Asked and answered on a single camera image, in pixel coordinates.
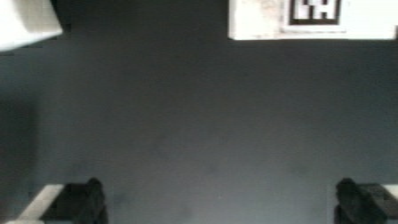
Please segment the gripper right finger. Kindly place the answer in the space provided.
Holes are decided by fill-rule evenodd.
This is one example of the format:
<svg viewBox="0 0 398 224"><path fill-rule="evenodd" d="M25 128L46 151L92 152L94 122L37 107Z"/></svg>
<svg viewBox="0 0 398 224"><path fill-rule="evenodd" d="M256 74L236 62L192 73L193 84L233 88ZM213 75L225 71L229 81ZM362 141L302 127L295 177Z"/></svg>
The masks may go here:
<svg viewBox="0 0 398 224"><path fill-rule="evenodd" d="M345 178L336 199L334 224L398 224L398 184L357 183Z"/></svg>

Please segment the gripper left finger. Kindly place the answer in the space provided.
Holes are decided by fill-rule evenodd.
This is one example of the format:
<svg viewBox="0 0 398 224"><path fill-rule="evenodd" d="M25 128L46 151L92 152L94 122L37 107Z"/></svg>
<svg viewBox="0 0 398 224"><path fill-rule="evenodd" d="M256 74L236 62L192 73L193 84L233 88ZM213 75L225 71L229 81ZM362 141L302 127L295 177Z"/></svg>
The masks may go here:
<svg viewBox="0 0 398 224"><path fill-rule="evenodd" d="M44 224L108 224L103 184L67 183L41 216Z"/></svg>

